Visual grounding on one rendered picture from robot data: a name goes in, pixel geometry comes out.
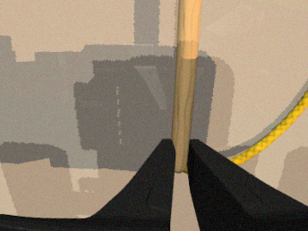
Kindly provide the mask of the thin wooden stick with yellow string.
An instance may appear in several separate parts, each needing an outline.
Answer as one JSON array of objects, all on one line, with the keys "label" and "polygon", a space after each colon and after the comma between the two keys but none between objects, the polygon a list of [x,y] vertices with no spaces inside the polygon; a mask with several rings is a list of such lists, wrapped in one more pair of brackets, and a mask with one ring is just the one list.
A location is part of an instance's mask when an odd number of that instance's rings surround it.
[{"label": "thin wooden stick with yellow string", "polygon": [[[187,174],[187,154],[189,154],[189,142],[193,114],[193,102],[196,80],[196,67],[199,57],[199,35],[201,25],[202,0],[178,0],[178,25],[176,41],[176,59],[174,76],[173,112],[171,140],[175,149],[174,172]],[[308,107],[308,90],[300,99],[295,108],[287,115],[281,124],[278,124],[263,140],[253,145],[252,148],[231,158],[230,161],[240,166],[248,161],[269,144],[279,138],[286,129]],[[189,175],[189,174],[187,174]]]}]

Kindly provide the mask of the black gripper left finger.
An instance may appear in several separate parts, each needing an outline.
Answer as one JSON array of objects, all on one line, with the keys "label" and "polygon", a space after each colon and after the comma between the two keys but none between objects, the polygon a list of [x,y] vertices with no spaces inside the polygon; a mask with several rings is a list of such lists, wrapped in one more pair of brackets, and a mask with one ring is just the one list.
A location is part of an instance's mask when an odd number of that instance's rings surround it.
[{"label": "black gripper left finger", "polygon": [[169,231],[175,149],[163,139],[130,183],[99,212],[86,218],[0,215],[0,231]]}]

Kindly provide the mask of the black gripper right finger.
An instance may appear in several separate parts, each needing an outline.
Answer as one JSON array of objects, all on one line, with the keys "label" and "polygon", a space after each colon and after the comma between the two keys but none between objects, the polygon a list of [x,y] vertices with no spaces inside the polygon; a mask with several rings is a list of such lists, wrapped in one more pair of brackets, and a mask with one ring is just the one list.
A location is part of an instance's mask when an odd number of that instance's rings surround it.
[{"label": "black gripper right finger", "polygon": [[190,139],[187,174],[200,231],[308,231],[308,206]]}]

